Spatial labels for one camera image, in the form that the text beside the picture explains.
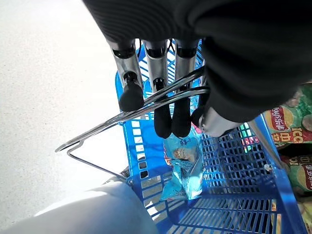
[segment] white floor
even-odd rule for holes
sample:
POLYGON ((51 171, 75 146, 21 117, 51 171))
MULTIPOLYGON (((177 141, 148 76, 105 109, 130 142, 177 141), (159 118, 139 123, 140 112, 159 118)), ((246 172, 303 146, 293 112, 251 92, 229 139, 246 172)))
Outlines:
MULTIPOLYGON (((80 0, 0 1, 0 230, 110 175, 54 153, 118 113, 116 65, 80 0)), ((122 128, 85 142, 120 172, 122 128)))

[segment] blue shopping basket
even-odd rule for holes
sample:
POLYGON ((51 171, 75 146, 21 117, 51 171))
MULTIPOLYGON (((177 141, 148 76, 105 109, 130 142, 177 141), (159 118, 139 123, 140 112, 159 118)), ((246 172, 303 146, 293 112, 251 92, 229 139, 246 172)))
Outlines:
MULTIPOLYGON (((196 68, 203 63, 200 51, 199 45, 196 68)), ((147 98, 152 91, 143 48, 139 64, 147 98)), ((169 82, 174 81, 172 50, 168 52, 168 76, 169 82)), ((120 98, 118 74, 116 90, 120 98)), ((192 98, 192 104, 196 105, 196 98, 192 98)), ((201 198, 159 201, 172 168, 164 160, 163 141, 154 131, 153 119, 151 112, 122 125, 130 170, 128 181, 160 233, 307 233, 285 171, 265 169, 270 165, 274 168, 274 162, 247 123, 220 138, 201 135, 201 198)), ((263 116, 256 121, 275 148, 263 116)))

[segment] chip bag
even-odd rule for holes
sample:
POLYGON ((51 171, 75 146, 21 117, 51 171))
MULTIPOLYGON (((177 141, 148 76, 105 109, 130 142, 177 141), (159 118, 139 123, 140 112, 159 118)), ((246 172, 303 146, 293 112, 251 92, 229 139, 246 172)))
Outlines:
POLYGON ((280 157, 294 192, 298 195, 312 195, 312 155, 280 157))
POLYGON ((203 157, 197 135, 192 128, 184 138, 173 134, 164 140, 164 157, 167 165, 173 167, 172 179, 163 189, 160 200, 191 200, 202 192, 203 157))
POLYGON ((275 143, 312 143, 312 84, 301 85, 292 99, 264 117, 275 143))

